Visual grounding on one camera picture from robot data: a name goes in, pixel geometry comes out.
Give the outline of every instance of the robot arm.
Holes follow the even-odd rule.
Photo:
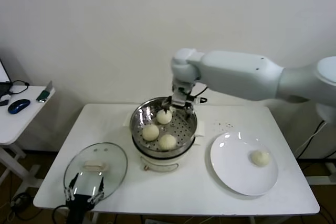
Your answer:
[[[183,48],[173,57],[171,67],[174,76],[171,103],[177,106],[193,102],[189,101],[189,94],[195,83],[200,82],[213,91],[252,101],[313,100],[319,104],[320,115],[321,107],[329,112],[336,107],[336,57],[305,67],[283,68],[259,55],[226,51],[204,54]]]

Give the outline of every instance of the table leg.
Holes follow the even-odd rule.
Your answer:
[[[33,165],[30,171],[27,171],[19,162],[17,161],[19,158],[19,154],[12,158],[4,149],[0,147],[0,162],[4,164],[9,170],[15,173],[19,178],[23,181],[17,190],[16,194],[22,193],[26,191],[28,187],[39,188],[43,179],[35,178],[37,171],[39,170],[39,165]]]
[[[281,224],[289,218],[291,218],[291,215],[268,217],[261,224]]]
[[[253,216],[249,216],[250,224],[256,224],[256,220]]]
[[[307,176],[309,185],[336,185],[336,167],[333,163],[326,163],[325,166],[330,171],[329,176]]]
[[[25,158],[26,157],[26,153],[24,153],[22,151],[22,149],[16,144],[11,144],[9,146],[9,148],[16,154],[16,155],[19,155],[21,158]]]
[[[99,213],[98,212],[93,212],[93,217],[92,217],[92,224],[96,224],[98,220]]]

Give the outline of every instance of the computer mouse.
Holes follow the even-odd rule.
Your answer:
[[[30,105],[30,101],[28,99],[20,99],[15,102],[13,102],[9,107],[8,107],[8,112],[10,114],[16,114],[19,113],[21,110],[23,110],[25,107]]]

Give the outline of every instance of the cable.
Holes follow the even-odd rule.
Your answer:
[[[19,220],[22,220],[22,221],[30,221],[30,220],[34,219],[35,217],[37,217],[42,211],[43,211],[43,209],[40,209],[39,212],[37,212],[35,215],[33,215],[33,216],[31,216],[31,217],[29,217],[29,218],[27,218],[27,219],[22,218],[20,215],[18,215],[17,212],[14,212],[14,213],[15,213],[15,216],[16,216]]]
[[[207,222],[208,220],[211,220],[212,218],[214,218],[214,216],[211,216],[211,217],[207,218],[206,220],[201,221],[199,224],[203,224],[203,223]]]
[[[9,202],[12,202],[13,173],[9,172]]]
[[[319,212],[319,214],[326,220],[328,224],[332,224],[323,213]]]
[[[306,143],[308,143],[306,146],[305,146],[305,148],[303,149],[303,151],[300,153],[300,155],[299,156],[297,156],[297,158],[296,159],[299,159],[302,155],[303,155],[303,153],[306,151],[306,149],[309,147],[309,145],[310,145],[310,143],[311,143],[311,141],[313,140],[313,138],[314,138],[314,136],[316,136],[325,126],[327,125],[327,123],[324,121],[324,120],[322,120],[320,123],[319,123],[319,125],[316,127],[316,129],[315,129],[315,131],[314,131],[314,133],[303,143],[303,144],[301,144],[301,146],[300,147],[298,147],[297,149],[296,149],[296,151],[295,151],[295,153],[298,151],[298,150],[300,150]]]
[[[325,210],[325,212],[328,214],[328,216],[330,217],[330,219],[331,219],[331,222],[333,223],[333,224],[335,224],[335,220],[334,220],[334,218],[333,218],[333,216],[331,215],[331,213],[327,210],[327,208],[325,208],[322,204],[320,204],[320,207],[322,207],[324,210]]]
[[[7,215],[7,222],[11,223],[15,218],[15,212],[10,211]]]
[[[58,208],[61,208],[61,207],[66,207],[66,205],[60,205],[60,206],[58,206],[58,207],[55,207],[54,209],[53,209],[53,212],[51,213],[51,218],[52,218],[52,222],[54,223],[54,224],[57,224],[57,222],[56,222],[56,220],[55,220],[55,213],[56,213],[56,210],[58,209]]]
[[[22,92],[26,91],[28,89],[28,87],[30,86],[29,82],[21,81],[21,80],[15,80],[15,81],[12,82],[12,84],[14,84],[15,82],[18,82],[18,81],[24,83],[26,85],[26,88],[24,90],[21,90],[20,92],[16,92],[16,93],[13,93],[13,92],[10,91],[9,93],[11,95],[12,94],[21,94]]]
[[[198,97],[199,95],[203,94],[205,92],[205,90],[207,90],[208,87],[205,87],[205,89],[203,89],[200,93],[198,93],[197,95],[194,95],[194,97]]]
[[[183,224],[186,224],[187,222],[189,222],[189,221],[192,220],[193,218],[194,218],[194,216],[191,217],[191,218],[189,218],[189,219],[187,219],[185,222],[183,222]]]
[[[323,159],[327,159],[328,157],[331,157],[332,155],[334,155],[336,153],[336,151],[334,151],[333,153],[329,154],[328,156],[324,157]]]

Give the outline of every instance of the black cable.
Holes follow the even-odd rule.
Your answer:
[[[333,224],[335,224],[335,220],[333,218],[333,216],[331,215],[331,213],[327,210],[327,208],[325,208],[322,204],[320,204],[320,207],[322,207],[324,209],[324,211],[328,214],[328,216],[330,217],[331,221]]]
[[[12,202],[13,173],[9,172],[9,202]]]
[[[336,151],[334,151],[333,153],[329,154],[328,156],[324,157],[323,159],[327,159],[328,157],[331,157],[332,155],[334,155],[336,153]]]
[[[43,211],[43,209],[40,209],[39,212],[37,212],[35,215],[31,216],[30,218],[22,218],[17,212],[14,212],[15,213],[15,217],[17,217],[19,220],[22,220],[22,221],[30,221],[32,219],[34,219],[35,217],[37,217],[41,212]]]
[[[205,87],[205,89],[203,89],[200,93],[198,93],[197,95],[194,95],[194,97],[198,97],[199,95],[203,94],[205,92],[205,90],[207,90],[208,87]]]
[[[319,212],[319,214],[326,220],[328,224],[332,224],[323,213]]]
[[[319,123],[319,125],[316,127],[314,133],[313,133],[312,136],[310,137],[308,144],[306,144],[305,148],[303,149],[303,151],[300,153],[300,155],[299,155],[296,159],[299,159],[299,158],[303,155],[303,153],[306,151],[306,149],[309,147],[311,141],[312,141],[313,138],[315,137],[314,134],[317,133],[317,131],[319,130],[319,128],[321,127],[321,125],[322,125],[323,123],[324,123],[324,120],[322,120],[322,121]]]
[[[16,93],[13,93],[13,92],[9,92],[10,94],[21,94],[22,92],[26,91],[28,89],[28,87],[30,86],[29,82],[26,82],[26,81],[21,81],[21,80],[15,80],[12,82],[12,84],[14,84],[15,82],[22,82],[24,83],[24,85],[26,86],[26,88],[24,90],[21,90],[20,92],[16,92]]]
[[[116,223],[117,223],[117,217],[118,217],[118,214],[115,214],[113,224],[116,224]]]
[[[54,224],[57,224],[57,222],[56,222],[56,220],[55,220],[55,213],[56,213],[56,210],[58,209],[58,208],[61,208],[61,207],[66,207],[66,205],[60,205],[60,206],[58,206],[58,207],[55,207],[54,209],[53,209],[53,212],[51,213],[51,218],[52,218],[52,222],[54,223]]]

